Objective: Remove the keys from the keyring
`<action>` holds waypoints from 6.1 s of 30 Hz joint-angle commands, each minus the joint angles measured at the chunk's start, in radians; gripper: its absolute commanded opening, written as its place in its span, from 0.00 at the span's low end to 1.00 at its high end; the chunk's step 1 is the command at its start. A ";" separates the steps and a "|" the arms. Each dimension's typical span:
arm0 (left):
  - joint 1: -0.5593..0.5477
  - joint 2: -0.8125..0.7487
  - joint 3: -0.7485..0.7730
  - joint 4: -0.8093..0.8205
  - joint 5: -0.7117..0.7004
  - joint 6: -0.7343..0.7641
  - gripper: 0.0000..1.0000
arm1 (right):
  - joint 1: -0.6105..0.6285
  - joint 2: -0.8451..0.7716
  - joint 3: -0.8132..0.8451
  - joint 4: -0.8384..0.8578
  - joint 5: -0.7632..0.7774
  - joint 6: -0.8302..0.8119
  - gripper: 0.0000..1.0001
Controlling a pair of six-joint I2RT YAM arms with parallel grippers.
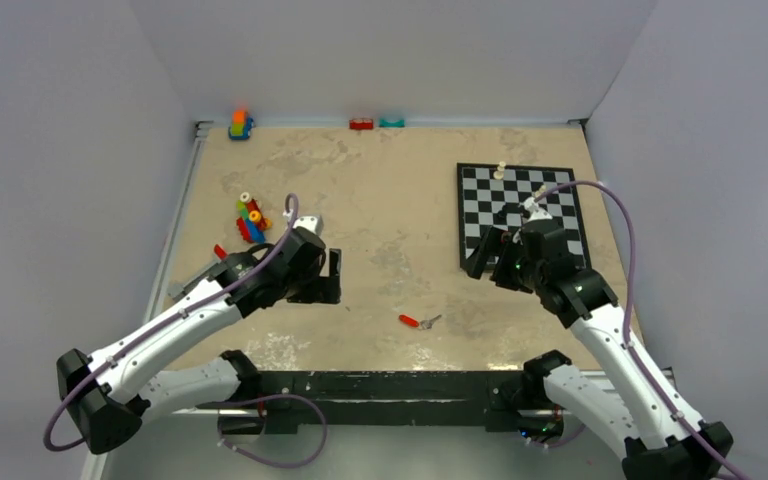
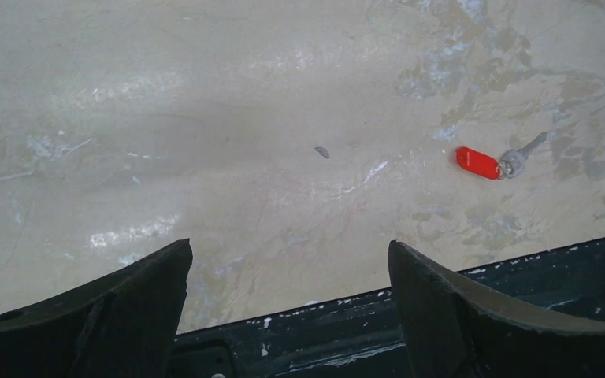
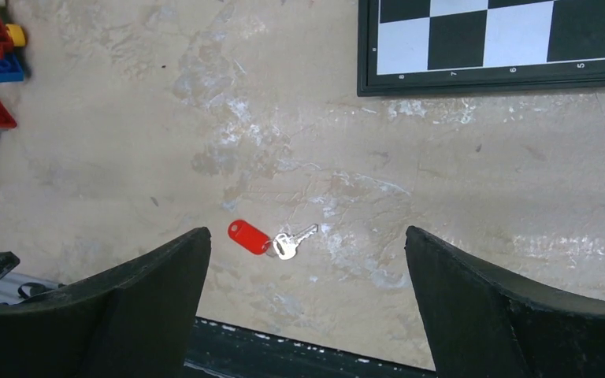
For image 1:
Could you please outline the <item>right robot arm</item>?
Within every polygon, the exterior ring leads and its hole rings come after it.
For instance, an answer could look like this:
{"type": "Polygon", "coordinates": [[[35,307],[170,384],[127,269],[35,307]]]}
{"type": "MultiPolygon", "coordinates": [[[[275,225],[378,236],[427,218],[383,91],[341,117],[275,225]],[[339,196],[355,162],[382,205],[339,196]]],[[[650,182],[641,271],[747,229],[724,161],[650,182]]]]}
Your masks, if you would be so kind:
{"type": "Polygon", "coordinates": [[[495,285],[535,294],[616,392],[606,393],[552,350],[524,363],[519,387],[503,395],[508,405],[565,408],[614,452],[627,479],[716,477],[733,445],[730,431],[706,421],[658,371],[616,294],[598,272],[576,263],[555,221],[528,221],[516,233],[485,229],[464,269],[478,279],[489,258],[496,260],[495,285]]]}

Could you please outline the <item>red key tag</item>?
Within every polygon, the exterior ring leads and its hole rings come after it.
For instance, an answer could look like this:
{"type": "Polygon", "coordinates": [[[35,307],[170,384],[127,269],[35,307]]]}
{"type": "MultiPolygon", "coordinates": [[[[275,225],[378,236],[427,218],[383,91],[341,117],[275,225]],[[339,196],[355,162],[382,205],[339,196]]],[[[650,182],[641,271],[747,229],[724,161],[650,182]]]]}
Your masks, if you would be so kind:
{"type": "Polygon", "coordinates": [[[400,315],[398,317],[399,321],[403,323],[404,325],[410,327],[410,328],[419,328],[421,326],[420,322],[408,315],[400,315]]]}

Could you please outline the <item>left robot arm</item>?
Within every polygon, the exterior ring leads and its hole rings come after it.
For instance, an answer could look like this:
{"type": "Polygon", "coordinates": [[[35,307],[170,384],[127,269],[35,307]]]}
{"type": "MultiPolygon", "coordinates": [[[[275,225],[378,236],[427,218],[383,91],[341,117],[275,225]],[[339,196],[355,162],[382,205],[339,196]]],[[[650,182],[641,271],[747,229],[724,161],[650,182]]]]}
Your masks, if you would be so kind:
{"type": "Polygon", "coordinates": [[[240,350],[190,369],[168,365],[207,337],[280,301],[336,305],[342,252],[305,227],[275,244],[227,253],[191,282],[172,307],[125,338],[56,362],[61,404],[93,454],[108,453],[145,424],[210,404],[244,409],[264,397],[262,377],[240,350]]]}

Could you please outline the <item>silver key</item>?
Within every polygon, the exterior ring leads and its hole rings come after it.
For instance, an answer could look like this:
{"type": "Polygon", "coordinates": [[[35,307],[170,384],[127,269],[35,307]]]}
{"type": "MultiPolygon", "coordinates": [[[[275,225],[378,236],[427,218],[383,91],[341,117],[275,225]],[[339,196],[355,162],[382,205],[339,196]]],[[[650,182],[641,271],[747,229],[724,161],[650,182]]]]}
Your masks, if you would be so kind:
{"type": "Polygon", "coordinates": [[[416,328],[420,331],[428,330],[430,329],[436,321],[438,321],[441,318],[441,315],[436,315],[432,318],[420,320],[416,326],[416,328]]]}

